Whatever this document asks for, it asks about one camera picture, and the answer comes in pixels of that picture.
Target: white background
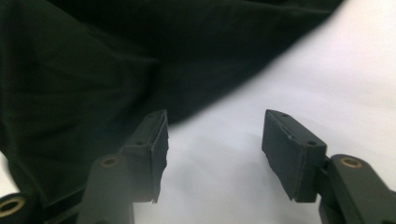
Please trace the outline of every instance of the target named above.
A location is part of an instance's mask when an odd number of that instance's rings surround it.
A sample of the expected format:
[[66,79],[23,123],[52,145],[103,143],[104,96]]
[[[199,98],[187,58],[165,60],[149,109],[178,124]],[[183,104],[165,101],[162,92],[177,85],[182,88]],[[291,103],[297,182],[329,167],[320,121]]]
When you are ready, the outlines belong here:
[[[368,161],[396,190],[395,41],[396,1],[345,1],[249,83],[170,127],[159,203],[135,204],[136,224],[320,223],[318,204],[291,202],[268,166],[266,109],[300,121],[329,156]],[[0,195],[15,191],[0,181]]]

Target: small hole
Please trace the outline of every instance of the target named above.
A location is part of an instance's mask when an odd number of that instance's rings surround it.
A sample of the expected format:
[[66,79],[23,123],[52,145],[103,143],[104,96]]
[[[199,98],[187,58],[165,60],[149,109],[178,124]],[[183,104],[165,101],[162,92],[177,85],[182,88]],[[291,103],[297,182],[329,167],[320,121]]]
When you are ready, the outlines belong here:
[[110,167],[110,166],[114,166],[115,164],[117,164],[117,162],[119,162],[119,160],[115,157],[111,157],[111,158],[106,158],[104,160],[102,160],[102,166],[104,167]]
[[358,161],[353,161],[353,160],[345,160],[346,163],[349,165],[357,166],[359,164]]
[[6,212],[6,211],[9,211],[9,210],[12,210],[12,209],[15,208],[17,205],[18,205],[17,202],[7,203],[7,204],[5,204],[4,206],[2,206],[2,207],[0,208],[0,211]]

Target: black fabric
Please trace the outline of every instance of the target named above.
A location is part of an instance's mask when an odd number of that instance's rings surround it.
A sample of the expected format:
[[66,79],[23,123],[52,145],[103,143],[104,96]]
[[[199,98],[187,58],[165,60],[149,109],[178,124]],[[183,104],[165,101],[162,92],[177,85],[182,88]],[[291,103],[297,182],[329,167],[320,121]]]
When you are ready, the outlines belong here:
[[2,0],[2,151],[44,206],[84,185],[148,112],[187,118],[339,0]]

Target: mounting hole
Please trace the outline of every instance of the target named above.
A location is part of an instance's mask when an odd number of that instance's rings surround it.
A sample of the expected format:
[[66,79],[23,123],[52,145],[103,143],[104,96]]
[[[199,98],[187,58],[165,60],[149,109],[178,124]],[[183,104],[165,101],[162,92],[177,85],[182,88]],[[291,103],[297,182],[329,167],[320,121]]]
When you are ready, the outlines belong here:
[[101,165],[103,167],[111,167],[116,165],[119,162],[119,159],[117,157],[107,157],[102,160]]
[[355,168],[355,169],[359,169],[362,167],[360,161],[348,157],[344,157],[343,159],[341,159],[341,163],[343,163],[347,167]]
[[308,141],[307,143],[308,143],[308,145],[311,145],[311,146],[316,146],[317,145],[317,143],[314,142],[314,141]]
[[14,197],[0,203],[0,217],[7,217],[18,212],[25,204],[22,197]]

